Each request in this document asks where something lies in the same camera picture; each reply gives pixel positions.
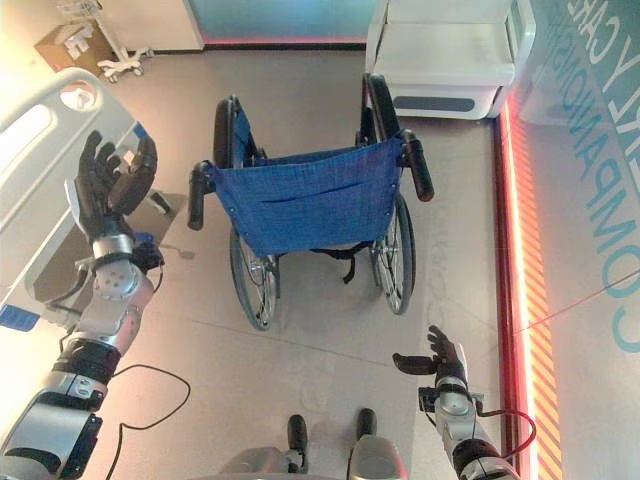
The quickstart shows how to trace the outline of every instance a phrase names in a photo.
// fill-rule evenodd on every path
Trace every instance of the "gray floor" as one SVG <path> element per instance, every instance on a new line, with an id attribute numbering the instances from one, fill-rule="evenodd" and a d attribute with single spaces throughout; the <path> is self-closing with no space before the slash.
<path id="1" fill-rule="evenodd" d="M 216 103 L 234 93 L 270 155 L 352 144 L 363 52 L 208 52 L 159 56 L 145 75 L 112 90 L 156 140 L 156 188 L 186 195 L 192 165 L 212 150 Z M 205 227 L 178 212 L 163 239 L 164 283 L 121 366 L 148 363 L 187 378 L 189 403 L 150 431 L 126 432 L 113 478 L 174 479 L 217 472 L 247 447 L 286 446 L 289 415 L 305 416 L 311 472 L 344 478 L 357 411 L 378 413 L 413 478 L 454 479 L 442 443 L 417 413 L 419 380 L 393 367 L 394 352 L 427 352 L 426 326 L 463 343 L 471 386 L 499 406 L 491 186 L 491 128 L 484 122 L 402 121 L 422 140 L 436 198 L 403 192 L 416 236 L 416 287 L 395 317 L 363 255 L 344 286 L 345 264 L 314 254 L 282 260 L 278 322 L 254 331 L 237 302 L 228 263 L 229 222 L 215 195 Z M 429 379 L 420 380 L 425 384 Z M 183 387 L 146 371 L 115 379 L 105 425 L 85 478 L 104 478 L 118 422 L 144 425 L 179 403 Z M 497 421 L 487 429 L 497 438 Z"/>

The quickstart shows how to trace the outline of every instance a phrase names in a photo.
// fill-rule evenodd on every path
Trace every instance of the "wheelchair wheel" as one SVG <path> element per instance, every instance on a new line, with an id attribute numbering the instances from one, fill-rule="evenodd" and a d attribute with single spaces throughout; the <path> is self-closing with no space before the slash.
<path id="1" fill-rule="evenodd" d="M 387 232 L 375 242 L 371 253 L 374 276 L 382 284 L 389 308 L 402 315 L 413 293 L 416 252 L 409 209 L 399 193 Z"/>
<path id="2" fill-rule="evenodd" d="M 231 229 L 230 257 L 233 284 L 245 315 L 256 330 L 269 330 L 277 301 L 275 259 L 256 257 L 235 228 Z"/>

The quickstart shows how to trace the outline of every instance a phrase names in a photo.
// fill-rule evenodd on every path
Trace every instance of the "red led light strip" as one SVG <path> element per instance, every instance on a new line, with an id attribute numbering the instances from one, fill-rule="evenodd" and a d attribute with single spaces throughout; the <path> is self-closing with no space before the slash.
<path id="1" fill-rule="evenodd" d="M 500 115 L 514 291 L 514 318 L 518 356 L 527 413 L 535 419 L 538 436 L 528 452 L 528 478 L 562 480 L 560 418 L 553 364 L 552 336 L 547 322 L 549 309 L 544 281 L 536 197 L 529 149 L 513 100 Z"/>

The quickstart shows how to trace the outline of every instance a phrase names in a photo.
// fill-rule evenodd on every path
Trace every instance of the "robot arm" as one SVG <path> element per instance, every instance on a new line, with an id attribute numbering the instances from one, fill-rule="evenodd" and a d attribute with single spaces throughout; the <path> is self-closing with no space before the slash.
<path id="1" fill-rule="evenodd" d="M 0 446 L 0 479 L 82 476 L 102 424 L 94 412 L 153 296 L 145 275 L 150 265 L 134 263 L 132 232 L 123 215 L 151 187 L 155 145 L 150 138 L 141 140 L 132 165 L 120 172 L 112 144 L 96 155 L 101 141 L 98 132 L 89 136 L 75 180 L 76 222 L 93 250 L 93 297 L 52 371 Z"/>
<path id="2" fill-rule="evenodd" d="M 461 480 L 520 480 L 478 422 L 476 408 L 481 397 L 469 393 L 462 348 L 437 327 L 429 331 L 432 358 L 396 353 L 393 360 L 400 371 L 410 375 L 436 374 L 434 387 L 418 390 L 420 410 L 435 414 L 435 427 L 456 475 Z"/>

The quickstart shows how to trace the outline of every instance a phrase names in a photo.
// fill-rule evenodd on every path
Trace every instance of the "glass panel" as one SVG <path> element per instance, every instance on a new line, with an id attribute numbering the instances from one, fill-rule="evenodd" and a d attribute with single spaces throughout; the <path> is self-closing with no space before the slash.
<path id="1" fill-rule="evenodd" d="M 191 0 L 206 43 L 364 42 L 375 0 Z"/>

